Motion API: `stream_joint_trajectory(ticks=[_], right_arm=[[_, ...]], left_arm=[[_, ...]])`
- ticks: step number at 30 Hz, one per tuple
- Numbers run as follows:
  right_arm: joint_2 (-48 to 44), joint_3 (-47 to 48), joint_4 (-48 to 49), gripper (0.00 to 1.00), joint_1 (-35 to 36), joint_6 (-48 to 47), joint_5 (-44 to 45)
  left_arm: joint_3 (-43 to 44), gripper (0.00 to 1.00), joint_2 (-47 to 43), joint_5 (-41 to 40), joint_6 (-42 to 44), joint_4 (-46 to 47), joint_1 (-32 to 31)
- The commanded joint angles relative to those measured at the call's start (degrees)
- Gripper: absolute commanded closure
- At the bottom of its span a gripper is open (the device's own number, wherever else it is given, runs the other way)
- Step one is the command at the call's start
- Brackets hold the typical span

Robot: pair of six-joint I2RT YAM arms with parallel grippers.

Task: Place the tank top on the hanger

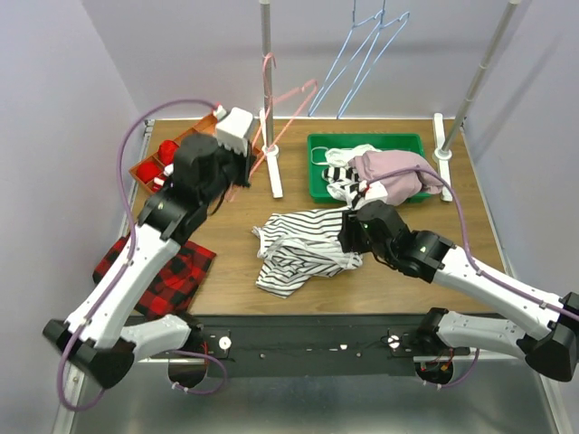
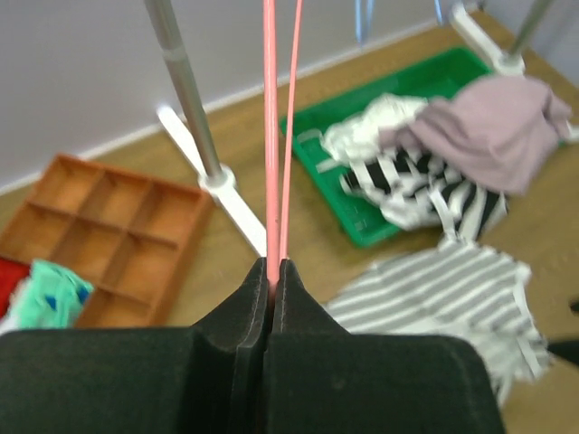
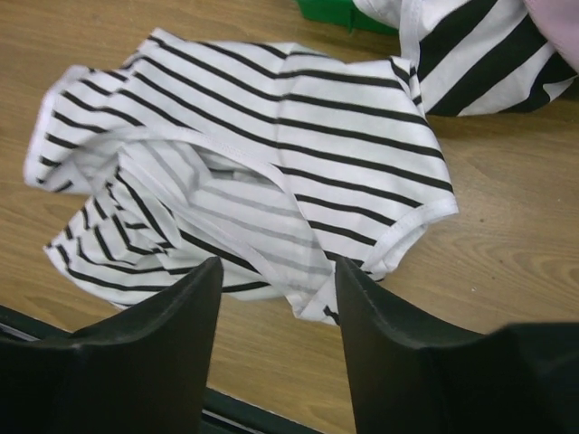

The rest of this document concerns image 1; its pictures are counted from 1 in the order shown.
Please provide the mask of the thin striped tank top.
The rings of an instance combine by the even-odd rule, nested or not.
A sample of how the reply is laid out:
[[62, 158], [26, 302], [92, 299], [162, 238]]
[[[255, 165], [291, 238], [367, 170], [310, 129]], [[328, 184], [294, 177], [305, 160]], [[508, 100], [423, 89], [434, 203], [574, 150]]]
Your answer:
[[342, 251], [338, 234], [342, 208], [274, 213], [252, 228], [262, 260], [255, 285], [272, 295], [290, 297], [310, 278], [333, 278], [363, 265], [358, 253]]

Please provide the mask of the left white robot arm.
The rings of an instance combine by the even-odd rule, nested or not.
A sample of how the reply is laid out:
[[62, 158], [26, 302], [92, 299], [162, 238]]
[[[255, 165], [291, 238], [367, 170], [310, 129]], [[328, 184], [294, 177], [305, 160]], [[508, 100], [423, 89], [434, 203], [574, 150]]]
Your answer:
[[250, 140], [223, 133], [184, 138], [174, 170], [150, 195], [130, 238], [87, 299], [44, 337], [102, 389], [117, 385], [132, 365], [167, 351], [194, 355], [201, 343], [188, 314], [128, 326], [128, 317], [159, 271], [205, 222], [209, 207], [233, 185], [247, 186], [254, 156]]

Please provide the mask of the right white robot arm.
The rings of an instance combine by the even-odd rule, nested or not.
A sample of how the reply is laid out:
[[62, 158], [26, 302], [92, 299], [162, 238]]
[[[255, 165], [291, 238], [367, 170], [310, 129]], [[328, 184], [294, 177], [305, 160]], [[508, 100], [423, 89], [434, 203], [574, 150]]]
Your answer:
[[379, 201], [342, 214], [338, 240], [345, 252], [371, 253], [409, 278], [474, 297], [498, 317], [433, 308], [417, 329], [427, 354], [471, 347], [506, 354], [537, 373], [570, 382], [578, 364], [578, 296], [533, 288], [474, 259], [466, 246], [433, 231], [412, 231], [392, 205]]

